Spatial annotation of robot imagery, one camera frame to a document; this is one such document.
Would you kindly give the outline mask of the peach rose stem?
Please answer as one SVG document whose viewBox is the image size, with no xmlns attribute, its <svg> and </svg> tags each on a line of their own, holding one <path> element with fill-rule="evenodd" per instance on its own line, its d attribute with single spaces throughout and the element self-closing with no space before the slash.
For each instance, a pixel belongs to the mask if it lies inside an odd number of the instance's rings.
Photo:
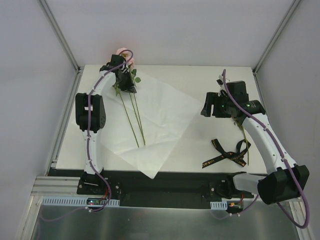
<svg viewBox="0 0 320 240">
<path fill-rule="evenodd" d="M 136 80 L 137 70 L 134 68 L 134 62 L 133 61 L 129 62 L 128 70 L 129 70 L 131 78 L 133 80 L 133 84 L 136 85 L 136 83 L 139 83 L 141 81 L 141 79 L 138 77 L 138 80 Z M 144 135 L 142 120 L 141 120 L 141 116 L 140 116 L 139 107 L 138 107 L 138 103 L 137 103 L 137 98 L 136 98 L 136 93 L 135 92 L 134 93 L 130 93 L 130 101 L 132 103 L 133 112 L 134 112 L 134 115 L 135 115 L 139 130 L 140 130 L 140 134 L 141 134 L 141 137 L 142 137 L 143 145 L 146 146 L 146 139 L 145 139 L 145 135 Z"/>
<path fill-rule="evenodd" d="M 129 116 L 129 114 L 128 114 L 128 111 L 127 111 L 127 108 L 126 108 L 126 105 L 125 105 L 125 101 L 124 101 L 124 99 L 123 99 L 123 97 L 122 97 L 122 91 L 121 91 L 121 89 L 119 88 L 119 86 L 118 86 L 117 84 L 114 84 L 114 85 L 113 85 L 113 88 L 114 88 L 114 90 L 115 90 L 115 95 L 116 95 L 116 96 L 119 96 L 120 99 L 121 99 L 121 102 L 122 102 L 122 105 L 123 105 L 123 108 L 124 108 L 124 111 L 125 111 L 125 115 L 126 115 L 126 117 L 127 117 L 127 120 L 128 120 L 129 126 L 130 126 L 130 129 L 131 129 L 131 131 L 132 131 L 132 134 L 133 134 L 133 137 L 134 137 L 136 146 L 139 148 L 140 145 L 139 145 L 139 142 L 138 142 L 138 139 L 137 139 L 137 136 L 136 136 L 134 127 L 133 127 L 133 125 L 132 125 L 130 116 Z"/>
</svg>

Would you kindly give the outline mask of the pink rose stem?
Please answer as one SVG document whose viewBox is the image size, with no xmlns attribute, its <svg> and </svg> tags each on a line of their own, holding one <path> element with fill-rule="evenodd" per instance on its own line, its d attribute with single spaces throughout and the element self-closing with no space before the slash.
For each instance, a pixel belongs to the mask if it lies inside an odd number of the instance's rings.
<svg viewBox="0 0 320 240">
<path fill-rule="evenodd" d="M 133 58 L 133 52 L 130 51 L 129 49 L 127 48 L 119 48 L 117 51 L 116 51 L 116 54 L 119 55 L 119 56 L 122 56 L 124 58 L 124 60 L 126 61 L 126 65 L 125 67 L 128 67 L 129 66 L 129 62 L 133 62 L 134 64 L 134 68 L 135 68 L 135 60 Z"/>
</svg>

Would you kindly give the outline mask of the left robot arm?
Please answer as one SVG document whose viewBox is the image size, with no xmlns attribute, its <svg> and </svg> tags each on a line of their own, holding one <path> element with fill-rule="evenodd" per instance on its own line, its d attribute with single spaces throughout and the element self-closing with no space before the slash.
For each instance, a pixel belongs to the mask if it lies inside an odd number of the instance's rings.
<svg viewBox="0 0 320 240">
<path fill-rule="evenodd" d="M 110 61 L 100 68 L 98 79 L 90 89 L 75 96 L 75 121 L 85 142 L 86 174 L 100 174 L 104 168 L 101 134 L 107 117 L 103 94 L 110 89 L 115 89 L 117 94 L 137 92 L 130 70 L 132 60 L 133 52 L 130 50 L 113 54 Z"/>
</svg>

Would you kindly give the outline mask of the black printed ribbon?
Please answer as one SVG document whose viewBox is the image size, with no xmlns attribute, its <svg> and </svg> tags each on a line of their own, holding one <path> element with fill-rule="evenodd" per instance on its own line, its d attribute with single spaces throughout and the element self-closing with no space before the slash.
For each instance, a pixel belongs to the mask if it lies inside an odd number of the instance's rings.
<svg viewBox="0 0 320 240">
<path fill-rule="evenodd" d="M 230 161 L 236 163 L 237 165 L 241 166 L 241 167 L 245 167 L 247 165 L 247 163 L 244 161 L 244 156 L 245 154 L 247 154 L 247 149 L 246 149 L 246 143 L 245 140 L 240 140 L 237 144 L 236 144 L 236 151 L 225 151 L 222 147 L 222 145 L 220 144 L 219 140 L 213 139 L 211 141 L 213 147 L 215 148 L 216 151 L 218 151 L 220 153 L 219 156 L 211 158 L 207 161 L 204 161 L 202 163 L 202 169 L 209 167 L 213 164 L 216 164 L 224 159 L 229 159 Z"/>
</svg>

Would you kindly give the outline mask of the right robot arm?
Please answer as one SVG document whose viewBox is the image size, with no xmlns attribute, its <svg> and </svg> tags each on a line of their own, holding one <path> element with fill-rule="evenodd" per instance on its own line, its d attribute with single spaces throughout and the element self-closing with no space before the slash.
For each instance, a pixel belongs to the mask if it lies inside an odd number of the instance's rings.
<svg viewBox="0 0 320 240">
<path fill-rule="evenodd" d="M 279 204 L 296 198 L 307 201 L 304 188 L 310 176 L 305 165 L 298 165 L 287 153 L 273 131 L 261 102 L 251 100 L 244 81 L 217 80 L 220 89 L 207 92 L 201 115 L 233 119 L 248 132 L 257 147 L 266 176 L 247 172 L 231 173 L 223 190 L 226 197 L 237 197 L 242 191 L 260 196 L 267 204 Z"/>
</svg>

